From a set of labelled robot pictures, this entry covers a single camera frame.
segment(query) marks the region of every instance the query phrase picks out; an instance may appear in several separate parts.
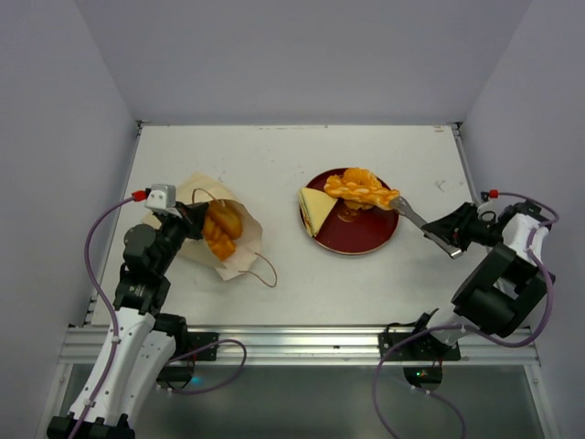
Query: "plate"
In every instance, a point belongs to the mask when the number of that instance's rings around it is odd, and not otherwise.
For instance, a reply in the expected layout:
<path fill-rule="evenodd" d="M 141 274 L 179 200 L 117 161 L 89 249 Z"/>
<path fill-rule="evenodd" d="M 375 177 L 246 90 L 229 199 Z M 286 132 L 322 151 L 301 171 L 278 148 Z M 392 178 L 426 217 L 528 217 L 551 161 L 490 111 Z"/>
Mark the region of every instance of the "plate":
<path fill-rule="evenodd" d="M 307 187 L 323 191 L 328 177 L 342 176 L 346 170 L 346 167 L 341 167 L 323 172 L 311 180 Z M 383 187 L 389 188 L 382 180 L 380 183 Z M 388 242 L 398 224 L 399 214 L 395 210 L 382 210 L 377 207 L 354 210 L 339 199 L 313 239 L 332 252 L 363 254 L 372 252 Z"/>

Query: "pastry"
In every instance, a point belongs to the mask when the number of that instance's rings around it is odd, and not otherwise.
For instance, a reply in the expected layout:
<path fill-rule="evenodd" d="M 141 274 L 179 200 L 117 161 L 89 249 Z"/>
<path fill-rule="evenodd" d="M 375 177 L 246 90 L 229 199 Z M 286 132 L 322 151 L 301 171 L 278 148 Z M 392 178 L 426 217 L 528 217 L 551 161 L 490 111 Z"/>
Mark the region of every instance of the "pastry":
<path fill-rule="evenodd" d="M 232 239 L 236 240 L 241 236 L 242 225 L 239 213 L 226 203 L 222 206 L 218 201 L 211 201 L 209 203 L 209 209 L 207 209 L 207 215 L 219 225 L 223 231 Z"/>
<path fill-rule="evenodd" d="M 342 198 L 351 209 L 371 209 L 365 206 L 377 206 L 383 210 L 392 210 L 390 201 L 400 196 L 396 189 L 386 189 L 374 174 L 359 167 L 347 169 L 342 177 L 327 178 L 324 191 L 331 197 Z"/>
<path fill-rule="evenodd" d="M 337 200 L 320 190 L 303 187 L 299 190 L 299 203 L 303 213 L 304 227 L 311 236 L 316 236 Z"/>
<path fill-rule="evenodd" d="M 236 243 L 219 227 L 210 215 L 206 215 L 205 222 L 203 223 L 203 237 L 209 249 L 222 262 L 236 251 Z"/>

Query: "tongs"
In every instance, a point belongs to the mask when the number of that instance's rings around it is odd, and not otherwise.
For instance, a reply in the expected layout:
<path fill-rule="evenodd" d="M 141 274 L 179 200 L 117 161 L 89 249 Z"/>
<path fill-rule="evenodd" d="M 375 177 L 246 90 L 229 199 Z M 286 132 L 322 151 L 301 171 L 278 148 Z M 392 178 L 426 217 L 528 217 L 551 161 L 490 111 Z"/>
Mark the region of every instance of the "tongs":
<path fill-rule="evenodd" d="M 457 259 L 463 254 L 463 250 L 452 246 L 448 242 L 445 242 L 434 233 L 430 233 L 424 230 L 422 226 L 427 224 L 427 221 L 425 221 L 421 215 L 414 211 L 414 209 L 410 206 L 410 203 L 404 197 L 396 197 L 392 199 L 390 201 L 390 206 L 394 210 L 396 210 L 400 215 L 402 215 L 405 218 L 408 218 L 412 222 L 412 224 L 414 224 L 420 230 L 422 230 L 426 238 L 430 239 L 439 247 L 441 247 L 449 256 L 451 256 L 452 259 Z"/>

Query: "brown paper bag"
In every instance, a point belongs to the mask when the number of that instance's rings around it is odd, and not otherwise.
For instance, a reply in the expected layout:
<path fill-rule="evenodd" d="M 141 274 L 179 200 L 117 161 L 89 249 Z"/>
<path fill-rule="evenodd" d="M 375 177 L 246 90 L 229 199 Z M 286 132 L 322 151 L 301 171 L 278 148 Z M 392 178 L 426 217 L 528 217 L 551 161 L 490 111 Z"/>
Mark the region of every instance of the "brown paper bag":
<path fill-rule="evenodd" d="M 255 274 L 250 272 L 250 267 L 260 256 L 262 226 L 249 214 L 244 205 L 227 187 L 217 180 L 198 172 L 176 188 L 176 200 L 187 205 L 192 204 L 193 201 L 196 203 L 211 201 L 213 198 L 209 194 L 218 201 L 223 200 L 225 203 L 230 204 L 241 217 L 243 232 L 235 240 L 236 251 L 226 261 L 222 262 L 209 249 L 205 240 L 186 240 L 178 254 L 192 261 L 215 268 L 224 281 L 243 273 Z M 153 214 L 147 215 L 143 219 L 143 223 L 156 229 L 160 227 L 160 222 Z"/>

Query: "tabletop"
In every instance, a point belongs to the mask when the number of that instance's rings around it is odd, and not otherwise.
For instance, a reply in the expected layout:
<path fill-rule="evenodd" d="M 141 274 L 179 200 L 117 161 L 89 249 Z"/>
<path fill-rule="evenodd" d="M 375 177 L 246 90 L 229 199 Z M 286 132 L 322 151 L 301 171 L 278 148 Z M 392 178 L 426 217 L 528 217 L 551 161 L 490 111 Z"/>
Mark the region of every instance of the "tabletop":
<path fill-rule="evenodd" d="M 262 254 L 275 265 L 276 288 L 250 275 L 222 281 L 211 268 L 175 258 L 163 312 L 189 325 L 378 325 L 409 322 L 446 306 L 485 256 L 472 246 L 451 260 L 407 219 L 378 250 L 342 255 L 317 245 L 300 221 L 297 191 L 338 167 L 364 167 L 398 188 L 426 220 L 471 200 L 449 126 L 145 126 L 126 196 L 153 183 L 179 185 L 194 172 L 229 187 L 263 227 Z M 143 203 L 122 208 L 102 286 L 113 299 L 123 235 Z M 270 278 L 261 260 L 252 269 Z M 110 322 L 98 303 L 93 325 Z"/>

